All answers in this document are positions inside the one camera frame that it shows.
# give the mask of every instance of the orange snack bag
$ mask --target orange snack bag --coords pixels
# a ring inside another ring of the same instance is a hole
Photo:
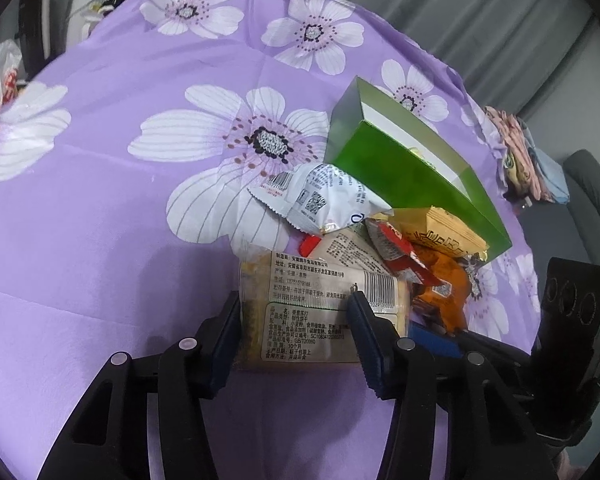
[[[464,269],[453,259],[433,249],[413,244],[419,259],[442,281],[442,285],[428,286],[414,298],[414,309],[430,314],[432,307],[440,313],[447,332],[466,328],[462,308],[471,293],[471,284]]]

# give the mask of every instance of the camera lens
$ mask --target camera lens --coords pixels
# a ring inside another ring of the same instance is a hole
[[[546,284],[546,299],[547,301],[555,300],[555,297],[558,295],[558,280],[555,278],[551,278],[549,282]]]
[[[580,304],[580,322],[583,325],[588,325],[593,321],[593,317],[596,315],[596,298],[593,294],[589,293],[582,298]]]
[[[568,316],[576,303],[576,286],[571,282],[564,284],[560,292],[560,310]]]

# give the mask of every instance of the nutrition label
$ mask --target nutrition label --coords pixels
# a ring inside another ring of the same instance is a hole
[[[362,222],[325,235],[311,256],[345,267],[391,274],[371,246]]]
[[[346,315],[346,299],[356,289],[365,292],[377,316],[397,325],[394,277],[273,253],[261,358],[357,362]]]

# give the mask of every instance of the purple bedsheet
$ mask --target purple bedsheet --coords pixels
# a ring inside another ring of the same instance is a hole
[[[344,0],[127,0],[0,112],[0,456],[18,480],[111,354],[161,352],[218,311],[245,241],[296,250],[246,186],[322,157],[355,75],[477,172],[513,248],[467,319],[531,348],[537,280],[503,147],[456,72]],[[392,403],[358,368],[234,372],[203,411],[220,478],[371,479]],[[435,479],[445,439],[439,411]]]

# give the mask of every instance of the barcode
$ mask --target barcode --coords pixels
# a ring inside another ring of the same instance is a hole
[[[442,282],[442,285],[432,286],[431,290],[443,298],[448,298],[451,296],[451,283],[446,282],[445,280],[440,281]]]
[[[291,177],[293,173],[289,173],[288,171],[283,171],[280,174],[277,174],[275,177],[269,180],[269,185],[271,187],[276,187],[281,191],[284,191],[287,187],[289,187],[289,183],[291,182]]]
[[[395,279],[386,274],[365,271],[365,296],[371,307],[395,304]]]
[[[315,215],[318,211],[320,211],[320,209],[324,207],[326,203],[327,201],[324,199],[324,197],[317,191],[314,191],[314,193],[311,195],[311,198],[309,199],[309,202],[304,208],[309,213]]]
[[[309,196],[309,192],[305,189],[302,190],[302,193],[300,193],[300,196],[298,197],[298,199],[296,200],[296,202],[299,205],[304,204],[304,202],[306,201],[306,198]]]

